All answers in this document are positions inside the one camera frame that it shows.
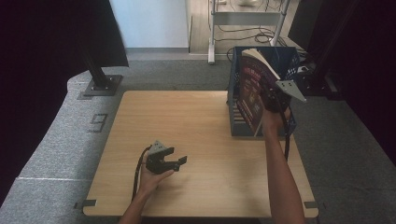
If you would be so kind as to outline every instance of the human arm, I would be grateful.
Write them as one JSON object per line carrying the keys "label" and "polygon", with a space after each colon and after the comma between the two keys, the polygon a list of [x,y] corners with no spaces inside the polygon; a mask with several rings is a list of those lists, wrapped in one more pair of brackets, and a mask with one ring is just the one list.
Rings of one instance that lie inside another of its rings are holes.
{"label": "human arm", "polygon": [[120,224],[137,224],[140,223],[141,214],[143,208],[149,199],[151,193],[158,187],[160,182],[166,177],[174,173],[173,170],[166,171],[160,175],[155,175],[146,168],[147,153],[143,158],[144,165],[141,166],[140,170],[140,184],[139,190],[137,191],[134,199],[126,209],[125,213],[122,215],[119,223]]}
{"label": "human arm", "polygon": [[[286,118],[290,117],[289,109],[286,110],[285,115]],[[277,137],[278,129],[283,127],[282,118],[279,113],[264,109],[262,120],[267,157],[268,190],[273,220],[276,224],[304,223],[304,210],[300,193]]]}

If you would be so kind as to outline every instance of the box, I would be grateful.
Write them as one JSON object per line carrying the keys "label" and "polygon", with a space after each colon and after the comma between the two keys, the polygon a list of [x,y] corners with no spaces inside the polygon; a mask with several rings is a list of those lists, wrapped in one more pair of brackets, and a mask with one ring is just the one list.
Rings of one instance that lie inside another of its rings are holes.
{"label": "box", "polygon": [[[272,68],[279,74],[282,80],[294,80],[297,75],[297,70],[300,65],[300,57],[296,48],[293,47],[235,47],[233,48],[233,60],[231,66],[230,82],[228,86],[227,104],[229,106],[230,126],[232,136],[253,136],[254,133],[250,130],[248,124],[241,119],[238,108],[236,107],[236,97],[239,94],[239,63],[238,57],[242,54],[244,49],[257,49],[260,51],[265,60],[272,66]],[[296,127],[296,122],[291,113],[289,122],[289,134],[292,134]]]}

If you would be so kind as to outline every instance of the human hand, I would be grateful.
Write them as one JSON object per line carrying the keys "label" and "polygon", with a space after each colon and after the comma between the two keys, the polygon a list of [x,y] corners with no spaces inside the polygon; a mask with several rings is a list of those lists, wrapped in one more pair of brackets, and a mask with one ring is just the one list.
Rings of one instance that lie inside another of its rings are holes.
{"label": "human hand", "polygon": [[[287,108],[285,111],[286,120],[290,119],[290,114],[290,109]],[[262,112],[262,132],[264,135],[266,133],[277,135],[280,128],[283,128],[283,120],[280,113],[274,113],[264,108]]]}
{"label": "human hand", "polygon": [[142,167],[140,169],[140,185],[138,191],[138,193],[143,193],[146,196],[149,196],[158,187],[162,180],[175,172],[173,170],[169,170],[160,175],[152,173],[146,168],[146,160],[148,158],[148,154],[149,153],[146,152],[143,157]]}

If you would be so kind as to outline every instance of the white wall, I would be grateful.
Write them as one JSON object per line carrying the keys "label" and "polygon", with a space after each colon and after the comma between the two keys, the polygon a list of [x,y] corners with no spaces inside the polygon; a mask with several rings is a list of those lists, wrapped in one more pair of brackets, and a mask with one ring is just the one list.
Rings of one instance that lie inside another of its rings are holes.
{"label": "white wall", "polygon": [[187,48],[190,9],[186,1],[110,0],[124,47]]}

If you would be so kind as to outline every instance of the black fabric backdrop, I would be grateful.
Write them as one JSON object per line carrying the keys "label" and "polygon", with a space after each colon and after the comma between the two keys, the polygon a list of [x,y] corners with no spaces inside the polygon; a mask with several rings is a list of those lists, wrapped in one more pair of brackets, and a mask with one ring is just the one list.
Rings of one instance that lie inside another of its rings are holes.
{"label": "black fabric backdrop", "polygon": [[101,67],[128,66],[108,0],[0,3],[0,202],[86,70],[76,36]]}

